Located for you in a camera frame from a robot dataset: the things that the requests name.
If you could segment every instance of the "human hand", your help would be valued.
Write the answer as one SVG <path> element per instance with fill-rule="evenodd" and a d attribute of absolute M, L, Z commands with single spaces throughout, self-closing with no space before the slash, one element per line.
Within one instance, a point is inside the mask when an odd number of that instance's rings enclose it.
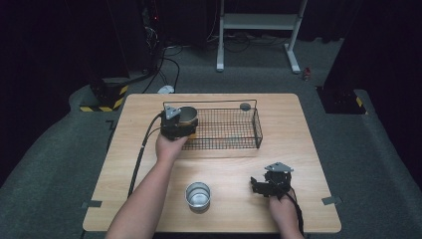
<path fill-rule="evenodd" d="M 182 150 L 182 146 L 186 140 L 186 136 L 176 140 L 170 140 L 160 133 L 155 143 L 155 154 L 157 155 L 157 160 L 174 162 Z"/>
<path fill-rule="evenodd" d="M 292 190 L 289 194 L 296 199 Z M 279 227 L 282 238 L 304 238 L 299 230 L 295 204 L 287 195 L 280 200 L 277 196 L 270 196 L 270 212 Z"/>

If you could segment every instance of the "human arm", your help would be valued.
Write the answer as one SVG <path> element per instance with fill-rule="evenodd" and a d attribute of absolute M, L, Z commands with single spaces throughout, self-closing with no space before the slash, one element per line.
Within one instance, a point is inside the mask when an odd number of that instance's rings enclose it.
<path fill-rule="evenodd" d="M 152 238 L 164 206 L 171 169 L 187 137 L 170 141 L 161 134 L 157 162 L 121 207 L 105 238 Z"/>
<path fill-rule="evenodd" d="M 281 238 L 304 238 L 299 230 L 298 214 L 295 204 L 287 195 L 284 195 L 280 200 L 277 196 L 270 196 L 270 212 L 279 227 Z"/>

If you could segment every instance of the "black wire basket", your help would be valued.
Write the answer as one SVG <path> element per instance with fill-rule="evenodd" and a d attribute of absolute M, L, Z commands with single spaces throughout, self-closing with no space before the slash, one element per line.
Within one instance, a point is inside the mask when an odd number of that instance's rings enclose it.
<path fill-rule="evenodd" d="M 184 150 L 260 148 L 263 134 L 256 100 L 166 102 L 197 110 L 198 126 Z"/>

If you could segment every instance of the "gray carpet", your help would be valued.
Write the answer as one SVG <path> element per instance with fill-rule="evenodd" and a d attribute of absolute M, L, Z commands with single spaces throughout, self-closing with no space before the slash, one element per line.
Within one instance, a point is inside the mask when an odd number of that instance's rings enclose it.
<path fill-rule="evenodd" d="M 251 46 L 240 53 L 226 51 L 223 73 L 215 71 L 216 50 L 174 48 L 167 50 L 166 57 L 180 66 L 176 93 L 299 96 L 328 186 L 343 201 L 336 205 L 341 231 L 308 236 L 422 238 L 421 191 L 388 139 L 367 93 L 356 90 L 368 111 L 362 116 L 328 115 L 319 101 L 316 86 L 323 84 L 340 46 L 341 42 L 297 42 L 295 53 L 300 66 L 312 71 L 309 81 L 292 74 L 280 44 Z M 234 51 L 244 46 L 226 47 Z M 176 66 L 165 61 L 162 73 L 173 85 Z M 130 85 L 127 94 L 143 92 L 148 81 Z M 163 85 L 157 77 L 147 92 L 156 93 Z M 110 128 L 121 111 L 80 112 L 79 104 L 88 94 L 89 88 L 84 87 L 71 96 L 72 111 L 40 136 L 1 188 L 0 238 L 81 237 L 87 211 L 84 202 L 94 192 Z M 104 235 L 87 232 L 83 237 Z"/>

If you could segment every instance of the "wire basket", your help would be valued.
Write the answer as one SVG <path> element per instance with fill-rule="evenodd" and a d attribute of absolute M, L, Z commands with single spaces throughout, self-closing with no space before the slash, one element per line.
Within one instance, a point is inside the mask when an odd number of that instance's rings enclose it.
<path fill-rule="evenodd" d="M 189 136 L 184 150 L 260 148 L 263 134 L 256 100 L 164 104 L 189 105 L 198 111 L 196 133 Z"/>

